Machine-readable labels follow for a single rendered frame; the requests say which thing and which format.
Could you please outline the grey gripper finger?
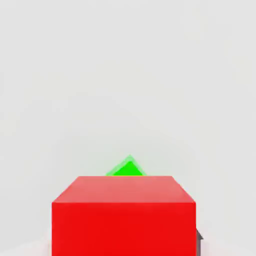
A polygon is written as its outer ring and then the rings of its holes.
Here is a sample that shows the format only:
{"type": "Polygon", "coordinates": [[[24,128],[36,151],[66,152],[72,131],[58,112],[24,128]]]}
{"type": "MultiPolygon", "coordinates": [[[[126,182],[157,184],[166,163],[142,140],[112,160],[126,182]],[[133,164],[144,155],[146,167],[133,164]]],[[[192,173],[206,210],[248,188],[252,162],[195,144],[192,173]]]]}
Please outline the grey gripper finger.
{"type": "Polygon", "coordinates": [[[196,256],[201,256],[201,241],[203,240],[203,236],[200,234],[198,229],[196,230],[196,256]]]}

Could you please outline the small red cube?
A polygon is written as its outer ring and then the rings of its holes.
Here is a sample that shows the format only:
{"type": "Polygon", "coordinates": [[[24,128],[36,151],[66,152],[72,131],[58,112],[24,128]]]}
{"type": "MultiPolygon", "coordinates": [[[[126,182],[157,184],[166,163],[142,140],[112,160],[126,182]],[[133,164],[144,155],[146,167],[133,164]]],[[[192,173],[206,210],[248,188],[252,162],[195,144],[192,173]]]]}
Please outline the small red cube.
{"type": "Polygon", "coordinates": [[[171,176],[80,176],[51,210],[52,256],[196,256],[196,202],[171,176]]]}

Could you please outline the small green cube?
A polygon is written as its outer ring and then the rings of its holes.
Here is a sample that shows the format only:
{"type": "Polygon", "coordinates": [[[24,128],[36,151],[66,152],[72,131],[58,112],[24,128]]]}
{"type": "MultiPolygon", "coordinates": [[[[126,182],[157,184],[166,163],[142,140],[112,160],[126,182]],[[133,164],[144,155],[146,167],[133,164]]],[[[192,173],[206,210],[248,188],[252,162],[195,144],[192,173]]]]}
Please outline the small green cube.
{"type": "Polygon", "coordinates": [[[146,176],[137,161],[131,156],[127,156],[121,163],[106,173],[106,176],[146,176]]]}

